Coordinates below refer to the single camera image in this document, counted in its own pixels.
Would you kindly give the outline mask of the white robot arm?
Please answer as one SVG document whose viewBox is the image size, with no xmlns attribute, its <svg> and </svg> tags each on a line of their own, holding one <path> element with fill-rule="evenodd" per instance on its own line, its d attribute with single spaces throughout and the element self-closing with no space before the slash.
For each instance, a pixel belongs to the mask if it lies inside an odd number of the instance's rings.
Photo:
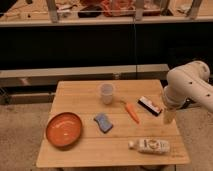
<svg viewBox="0 0 213 171">
<path fill-rule="evenodd" d="M 163 122 L 173 122 L 176 110 L 189 98 L 213 113 L 213 86 L 209 84 L 210 69 L 203 61 L 193 61 L 171 69 L 166 76 L 162 100 L 166 106 Z"/>
</svg>

